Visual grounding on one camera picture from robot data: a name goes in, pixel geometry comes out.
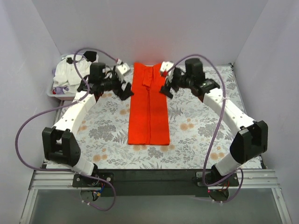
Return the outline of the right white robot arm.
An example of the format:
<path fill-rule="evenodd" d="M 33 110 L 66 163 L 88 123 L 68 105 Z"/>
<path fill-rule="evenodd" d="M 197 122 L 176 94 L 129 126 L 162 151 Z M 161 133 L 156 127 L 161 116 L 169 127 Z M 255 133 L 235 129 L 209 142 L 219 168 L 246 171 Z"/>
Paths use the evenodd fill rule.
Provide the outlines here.
<path fill-rule="evenodd" d="M 267 151 L 268 125 L 263 120 L 254 120 L 228 99 L 224 84 L 206 78 L 200 59 L 187 59 L 185 71 L 172 62 L 162 62 L 160 74 L 166 78 L 160 93 L 172 98 L 171 90 L 190 89 L 194 96 L 219 115 L 216 127 L 224 122 L 234 135 L 229 153 L 214 164 L 210 172 L 202 173 L 199 180 L 203 185 L 222 183 L 241 165 Z"/>

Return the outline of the orange t shirt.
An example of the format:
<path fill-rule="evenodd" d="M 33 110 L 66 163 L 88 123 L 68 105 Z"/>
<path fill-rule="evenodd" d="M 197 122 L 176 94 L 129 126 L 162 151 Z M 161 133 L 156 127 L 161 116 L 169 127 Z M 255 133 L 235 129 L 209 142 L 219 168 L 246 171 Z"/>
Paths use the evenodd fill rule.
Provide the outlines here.
<path fill-rule="evenodd" d="M 170 131 L 166 96 L 160 93 L 165 78 L 161 64 L 146 66 L 134 63 L 128 144 L 169 145 Z"/>

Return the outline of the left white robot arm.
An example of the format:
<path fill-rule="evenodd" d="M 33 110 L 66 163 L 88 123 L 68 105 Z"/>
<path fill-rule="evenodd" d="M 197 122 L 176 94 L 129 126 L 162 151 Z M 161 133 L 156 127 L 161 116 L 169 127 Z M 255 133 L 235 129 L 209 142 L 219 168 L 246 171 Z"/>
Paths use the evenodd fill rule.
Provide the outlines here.
<path fill-rule="evenodd" d="M 92 63 L 75 94 L 72 105 L 53 127 L 42 132 L 44 156 L 47 160 L 65 165 L 80 175 L 97 176 L 98 167 L 84 158 L 76 140 L 81 122 L 106 91 L 113 91 L 120 100 L 133 96 L 131 83 L 124 77 L 130 72 L 127 63 L 121 62 L 111 70 L 105 63 Z"/>

